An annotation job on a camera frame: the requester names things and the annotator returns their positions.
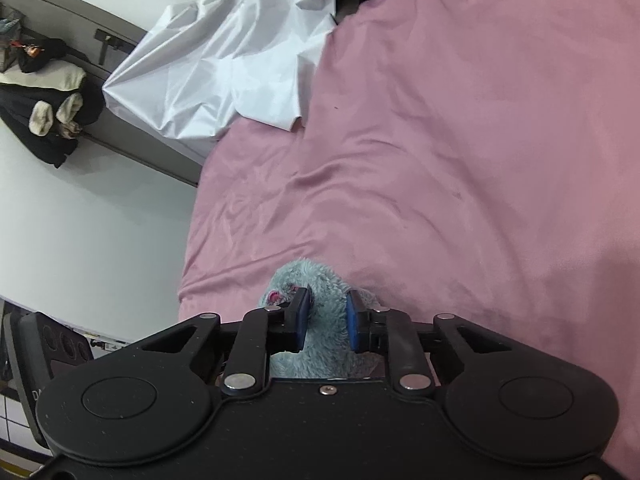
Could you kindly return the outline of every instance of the black jacket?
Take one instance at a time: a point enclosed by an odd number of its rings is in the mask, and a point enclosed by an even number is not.
[[[29,129],[29,118],[36,102],[51,104],[55,114],[65,99],[78,91],[84,102],[74,121],[87,126],[97,121],[104,108],[102,91],[87,81],[84,81],[79,90],[72,91],[0,84],[0,118],[33,155],[59,168],[67,156],[74,152],[78,140],[60,137],[56,134],[56,127],[43,137],[36,136]]]

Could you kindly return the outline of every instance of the clothing pile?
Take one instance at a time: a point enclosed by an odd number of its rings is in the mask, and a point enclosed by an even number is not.
[[[82,128],[100,116],[102,92],[82,68],[60,59],[68,53],[63,40],[13,40],[10,46],[17,55],[0,73],[0,119],[33,155],[59,168],[78,146]]]

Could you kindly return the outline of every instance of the white plastic sheet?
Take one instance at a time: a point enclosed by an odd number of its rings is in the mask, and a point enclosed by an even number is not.
[[[335,0],[169,6],[104,84],[107,106],[199,163],[238,115],[290,130],[334,13]]]

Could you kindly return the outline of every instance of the white tile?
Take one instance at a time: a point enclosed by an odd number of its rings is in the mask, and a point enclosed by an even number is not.
[[[9,399],[8,397],[6,398],[6,418],[17,422],[18,424],[22,424],[23,426],[29,425],[20,402]]]
[[[3,449],[0,449],[0,460],[4,460],[9,464],[17,465],[19,468],[26,471],[36,471],[36,469],[40,467],[40,464],[36,462],[11,454]]]
[[[26,447],[39,453],[51,455],[49,449],[42,447],[33,439],[29,428],[25,428],[14,422],[9,422],[9,441],[16,446]]]

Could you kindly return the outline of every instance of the tiled wall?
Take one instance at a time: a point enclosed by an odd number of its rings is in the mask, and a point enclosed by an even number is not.
[[[0,438],[16,446],[51,456],[49,449],[40,446],[33,439],[20,402],[5,396],[0,396]]]

